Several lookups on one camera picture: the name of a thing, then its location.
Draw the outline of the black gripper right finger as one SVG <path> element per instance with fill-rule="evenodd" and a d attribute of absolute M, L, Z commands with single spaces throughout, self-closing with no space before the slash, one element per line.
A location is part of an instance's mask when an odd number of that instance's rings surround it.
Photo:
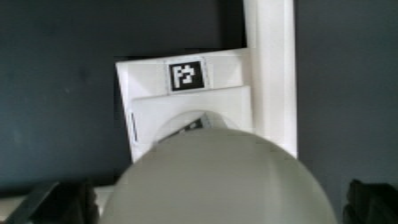
<path fill-rule="evenodd" d="M 388 183 L 352 180 L 343 224 L 398 224 L 398 190 Z"/>

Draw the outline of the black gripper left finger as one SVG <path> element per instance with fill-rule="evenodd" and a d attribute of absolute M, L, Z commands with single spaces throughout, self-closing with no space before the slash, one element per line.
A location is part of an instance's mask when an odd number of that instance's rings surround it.
<path fill-rule="evenodd" d="M 91 182 L 52 182 L 38 186 L 2 224 L 98 224 Z"/>

